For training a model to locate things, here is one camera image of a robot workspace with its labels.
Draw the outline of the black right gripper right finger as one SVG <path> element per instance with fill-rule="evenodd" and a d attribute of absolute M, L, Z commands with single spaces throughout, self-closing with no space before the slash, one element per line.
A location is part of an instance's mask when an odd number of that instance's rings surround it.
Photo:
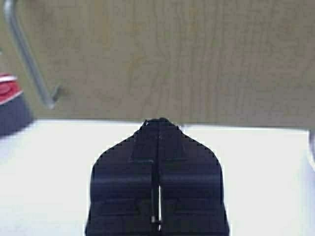
<path fill-rule="evenodd" d="M 227 236 L 221 164 L 165 118 L 158 120 L 161 235 Z"/>

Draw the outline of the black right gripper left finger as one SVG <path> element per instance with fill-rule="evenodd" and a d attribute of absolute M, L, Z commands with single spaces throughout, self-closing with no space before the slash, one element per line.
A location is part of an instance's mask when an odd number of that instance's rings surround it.
<path fill-rule="evenodd" d="M 156 236 L 159 121 L 145 121 L 95 162 L 87 236 Z"/>

